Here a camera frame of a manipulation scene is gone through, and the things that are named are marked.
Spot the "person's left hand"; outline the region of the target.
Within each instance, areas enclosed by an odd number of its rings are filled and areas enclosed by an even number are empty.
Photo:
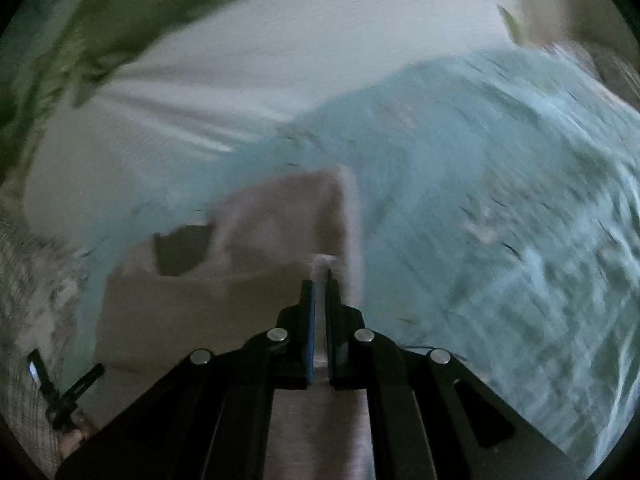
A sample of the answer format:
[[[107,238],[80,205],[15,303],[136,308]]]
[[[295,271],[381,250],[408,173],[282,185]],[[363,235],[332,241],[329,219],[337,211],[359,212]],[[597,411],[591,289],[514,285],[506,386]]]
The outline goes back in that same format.
[[[62,460],[66,460],[73,452],[78,451],[81,445],[97,432],[96,426],[93,425],[83,411],[74,411],[72,414],[72,428],[63,434],[58,441],[58,454],[60,454]]]

